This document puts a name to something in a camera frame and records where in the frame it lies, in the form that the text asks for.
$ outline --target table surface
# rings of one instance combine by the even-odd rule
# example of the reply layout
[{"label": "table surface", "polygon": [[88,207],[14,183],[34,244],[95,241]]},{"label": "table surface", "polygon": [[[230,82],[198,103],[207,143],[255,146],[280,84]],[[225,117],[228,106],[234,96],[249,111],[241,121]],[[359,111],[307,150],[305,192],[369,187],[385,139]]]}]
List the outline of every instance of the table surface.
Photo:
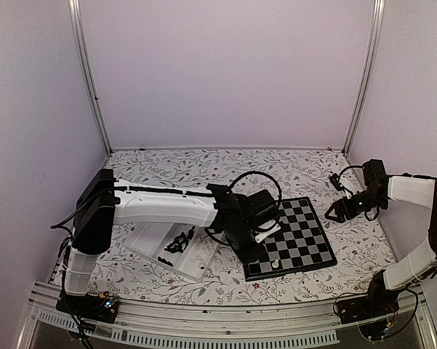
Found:
[{"label": "table surface", "polygon": [[[378,222],[363,215],[342,224],[324,219],[331,203],[342,197],[328,177],[348,166],[341,152],[295,150],[155,150],[119,151],[107,168],[117,178],[146,185],[195,187],[229,184],[250,170],[267,172],[281,185],[284,198],[308,196],[332,245],[337,265],[263,281],[245,282],[233,251],[220,246],[202,282],[191,281],[152,264],[129,251],[123,242],[135,224],[115,225],[111,248],[97,261],[91,292],[108,290],[125,299],[191,305],[266,305],[334,298],[343,292],[364,292],[372,275],[394,262]],[[359,190],[351,171],[346,177]],[[276,189],[265,177],[251,176],[236,187],[238,193]],[[52,283],[61,285],[60,266]]]}]

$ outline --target black and white checkered board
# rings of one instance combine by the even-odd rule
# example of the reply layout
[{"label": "black and white checkered board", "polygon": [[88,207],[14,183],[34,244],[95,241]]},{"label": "black and white checkered board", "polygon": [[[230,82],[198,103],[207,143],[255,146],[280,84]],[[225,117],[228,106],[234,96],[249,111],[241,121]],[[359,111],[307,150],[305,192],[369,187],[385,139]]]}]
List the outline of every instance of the black and white checkered board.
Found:
[{"label": "black and white checkered board", "polygon": [[[309,198],[283,200],[279,207],[281,230],[263,242],[267,253],[244,266],[246,281],[274,278],[297,271],[337,264]],[[272,262],[279,260],[277,268]]]}]

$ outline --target floral pattern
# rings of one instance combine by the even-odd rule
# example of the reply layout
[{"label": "floral pattern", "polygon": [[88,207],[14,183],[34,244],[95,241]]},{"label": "floral pattern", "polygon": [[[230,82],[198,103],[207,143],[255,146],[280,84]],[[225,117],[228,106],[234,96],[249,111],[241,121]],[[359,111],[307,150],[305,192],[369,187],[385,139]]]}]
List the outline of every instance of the floral pattern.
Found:
[{"label": "floral pattern", "polygon": [[[334,267],[289,274],[259,282],[245,282],[233,251],[219,246],[201,282],[191,281],[128,250],[123,242],[135,224],[113,227],[111,248],[97,261],[90,291],[108,290],[123,298],[151,302],[197,305],[260,305],[305,302],[334,298],[343,292],[363,292],[372,275],[394,262],[384,232],[377,221],[363,216],[342,224],[325,220],[324,213],[342,197],[328,177],[348,166],[335,151],[283,150],[175,150],[120,151],[107,167],[115,176],[133,182],[194,187],[207,183],[229,184],[241,173],[259,170],[274,176],[284,198],[310,197],[337,256]],[[361,190],[352,172],[346,177]],[[265,177],[244,178],[239,193],[276,189]],[[60,273],[54,283],[60,285]]]}]

